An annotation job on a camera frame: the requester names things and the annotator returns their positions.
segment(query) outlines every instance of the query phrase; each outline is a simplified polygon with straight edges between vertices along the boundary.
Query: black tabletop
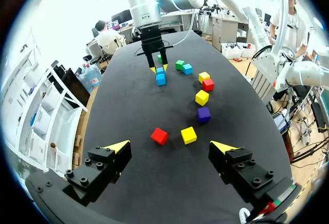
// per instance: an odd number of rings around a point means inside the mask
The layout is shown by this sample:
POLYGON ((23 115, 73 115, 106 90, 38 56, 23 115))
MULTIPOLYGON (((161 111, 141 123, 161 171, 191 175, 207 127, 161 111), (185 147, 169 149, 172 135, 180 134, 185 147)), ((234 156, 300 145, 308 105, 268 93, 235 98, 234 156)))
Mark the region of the black tabletop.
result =
MULTIPOLYGON (((163 36, 174 44, 186 32, 163 36)), ((225 185, 208 159, 211 140, 244 146, 275 180, 291 177, 283 140, 267 108, 251 85, 220 52, 192 33, 167 50, 167 84, 157 86, 140 42, 120 48, 103 74, 91 109, 84 158, 92 147, 131 141, 133 157, 116 184, 110 184, 89 208, 129 223, 240 223, 243 202, 225 185), (183 60, 193 67, 184 75, 175 69, 183 60), (209 92, 211 120, 199 124, 195 94, 198 74, 215 82, 209 92), (197 141, 185 145, 180 131, 192 126, 197 141), (155 128, 169 133, 164 146, 151 138, 155 128)))

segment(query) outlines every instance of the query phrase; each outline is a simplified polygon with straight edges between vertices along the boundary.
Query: blue cube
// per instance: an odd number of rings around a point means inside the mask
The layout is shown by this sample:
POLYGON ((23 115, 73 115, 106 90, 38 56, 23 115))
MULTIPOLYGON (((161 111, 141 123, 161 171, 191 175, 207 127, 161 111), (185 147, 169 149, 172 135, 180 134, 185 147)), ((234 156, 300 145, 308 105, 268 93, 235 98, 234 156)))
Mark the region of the blue cube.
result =
POLYGON ((200 123, 206 123, 210 120, 210 110, 208 107, 202 107, 197 109, 197 119, 200 123))
POLYGON ((156 82, 159 86, 166 84, 166 76, 164 74, 158 74, 156 76, 156 82))
POLYGON ((156 69, 156 74, 158 75, 158 74, 164 74, 165 72, 164 72, 165 70, 163 69, 163 67, 159 67, 159 68, 157 68, 156 69))
POLYGON ((193 73, 193 67, 190 64, 186 64, 183 66, 183 72, 185 75, 189 75, 193 73))

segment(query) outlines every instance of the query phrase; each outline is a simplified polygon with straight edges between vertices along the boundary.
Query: white shirt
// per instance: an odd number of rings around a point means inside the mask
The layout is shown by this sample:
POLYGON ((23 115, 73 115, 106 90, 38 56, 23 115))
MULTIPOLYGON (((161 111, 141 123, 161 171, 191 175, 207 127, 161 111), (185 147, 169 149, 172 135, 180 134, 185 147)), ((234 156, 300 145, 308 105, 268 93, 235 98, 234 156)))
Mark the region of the white shirt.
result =
POLYGON ((114 42, 115 39, 117 40, 119 47, 126 45, 124 36, 112 29, 101 31, 97 36, 97 43, 102 46, 106 53, 114 54, 115 50, 118 48, 117 43, 114 42))
MULTIPOLYGON (((280 17, 280 11, 278 10, 275 13, 275 15, 271 17, 270 22, 275 26, 278 26, 279 17, 280 17)), ((286 36, 283 45, 288 46, 296 53, 302 45, 307 46, 308 29, 303 19, 298 16, 297 11, 294 15, 288 14, 287 24, 290 25, 292 29, 289 26, 287 26, 286 36)))

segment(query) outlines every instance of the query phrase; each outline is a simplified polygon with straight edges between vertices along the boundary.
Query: man in white shirt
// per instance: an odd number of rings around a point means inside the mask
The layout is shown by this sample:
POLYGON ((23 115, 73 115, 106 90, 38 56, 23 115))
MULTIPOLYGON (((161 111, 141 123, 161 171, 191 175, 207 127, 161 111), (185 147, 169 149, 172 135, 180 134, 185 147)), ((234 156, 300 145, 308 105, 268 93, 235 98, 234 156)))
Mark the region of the man in white shirt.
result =
MULTIPOLYGON (((288 0, 288 27, 286 29, 286 35, 284 40, 284 46, 291 48, 296 54, 296 60, 301 61, 307 49, 307 37, 308 29, 302 18, 298 16, 295 9, 296 0, 288 0)), ((271 44, 275 42, 272 40, 275 38, 275 29, 279 25, 280 11, 271 17, 270 22, 270 36, 269 41, 271 44)), ((287 55, 292 59, 293 55, 289 50, 285 50, 287 55)))
POLYGON ((115 30, 108 29, 104 21, 98 21, 95 28, 100 32, 97 36, 97 43, 106 53, 113 55, 118 47, 126 45, 124 36, 115 30))

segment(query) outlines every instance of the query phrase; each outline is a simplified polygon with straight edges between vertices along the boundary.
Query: red cube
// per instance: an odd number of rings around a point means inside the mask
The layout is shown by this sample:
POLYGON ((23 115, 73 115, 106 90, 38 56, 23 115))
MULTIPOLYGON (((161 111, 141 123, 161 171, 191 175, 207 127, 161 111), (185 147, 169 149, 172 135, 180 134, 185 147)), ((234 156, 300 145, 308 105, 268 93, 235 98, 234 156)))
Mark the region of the red cube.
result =
POLYGON ((151 138, 158 144, 164 145, 169 138, 169 134, 160 128, 156 128, 152 133, 151 138))
POLYGON ((202 87, 204 88, 204 91, 211 91, 214 89, 215 83, 212 79, 204 79, 202 87))

